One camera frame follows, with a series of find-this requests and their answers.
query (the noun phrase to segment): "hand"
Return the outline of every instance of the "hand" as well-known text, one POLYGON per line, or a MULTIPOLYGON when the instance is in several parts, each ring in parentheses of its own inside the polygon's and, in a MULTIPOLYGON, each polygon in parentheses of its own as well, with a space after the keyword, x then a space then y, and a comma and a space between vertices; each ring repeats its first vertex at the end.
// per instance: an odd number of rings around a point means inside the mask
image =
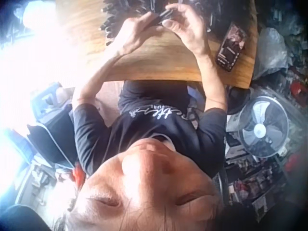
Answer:
POLYGON ((114 42, 108 47, 115 49, 121 56, 132 53, 149 37, 163 30, 161 26, 152 26, 144 30, 156 17, 157 14, 148 12, 140 18, 126 19, 114 42))
POLYGON ((186 4, 174 3, 166 6, 166 9, 172 8, 177 8, 180 19, 164 20, 163 26, 177 34, 195 56, 206 54, 209 46, 203 18, 186 4))

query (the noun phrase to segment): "chair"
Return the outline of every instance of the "chair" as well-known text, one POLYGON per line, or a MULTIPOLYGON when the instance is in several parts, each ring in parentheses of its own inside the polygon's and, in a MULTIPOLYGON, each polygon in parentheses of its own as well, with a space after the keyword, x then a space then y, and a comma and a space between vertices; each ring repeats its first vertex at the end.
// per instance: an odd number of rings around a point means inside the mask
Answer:
POLYGON ((28 138, 53 167, 74 168, 77 160, 74 125, 69 116, 71 104, 52 111, 48 119, 27 125, 28 138))

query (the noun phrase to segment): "phone screen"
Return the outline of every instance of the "phone screen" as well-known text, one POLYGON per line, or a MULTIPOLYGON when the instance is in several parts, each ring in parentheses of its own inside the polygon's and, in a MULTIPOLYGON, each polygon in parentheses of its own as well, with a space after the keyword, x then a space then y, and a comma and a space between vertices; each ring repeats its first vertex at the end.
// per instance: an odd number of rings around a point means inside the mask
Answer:
POLYGON ((227 35, 216 56, 216 63, 227 71, 231 71, 243 49, 247 35, 231 23, 227 35))

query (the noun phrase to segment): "fan blade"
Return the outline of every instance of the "fan blade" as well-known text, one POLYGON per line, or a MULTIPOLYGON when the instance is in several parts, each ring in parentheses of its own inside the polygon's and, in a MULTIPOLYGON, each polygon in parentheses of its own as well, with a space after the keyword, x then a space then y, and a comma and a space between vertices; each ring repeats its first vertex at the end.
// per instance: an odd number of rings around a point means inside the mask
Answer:
POLYGON ((272 141, 271 147, 274 150, 278 150, 280 148, 280 143, 282 141, 283 133, 273 125, 268 125, 266 127, 266 135, 272 141))
POLYGON ((247 145, 254 145, 259 138, 255 136, 254 131, 246 131, 245 129, 243 129, 243 138, 245 143, 247 143, 247 145))
POLYGON ((270 102, 259 101, 253 106, 253 120, 256 124, 263 124, 265 120, 265 111, 270 105, 270 102))

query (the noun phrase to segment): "fan grille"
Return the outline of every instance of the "fan grille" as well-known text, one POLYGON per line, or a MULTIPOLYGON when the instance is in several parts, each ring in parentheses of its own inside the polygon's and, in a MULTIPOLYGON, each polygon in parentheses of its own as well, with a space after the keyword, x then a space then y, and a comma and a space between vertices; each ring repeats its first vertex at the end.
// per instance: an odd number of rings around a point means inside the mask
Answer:
POLYGON ((275 155, 288 137, 288 117, 281 104, 267 96, 248 102, 239 116, 239 137, 245 149, 257 157, 275 155))

